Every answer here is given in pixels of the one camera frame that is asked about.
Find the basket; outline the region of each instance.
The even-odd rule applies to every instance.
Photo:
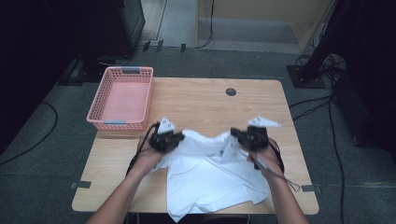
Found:
[[[152,77],[151,67],[108,67],[87,121],[103,131],[145,130],[153,89]]]

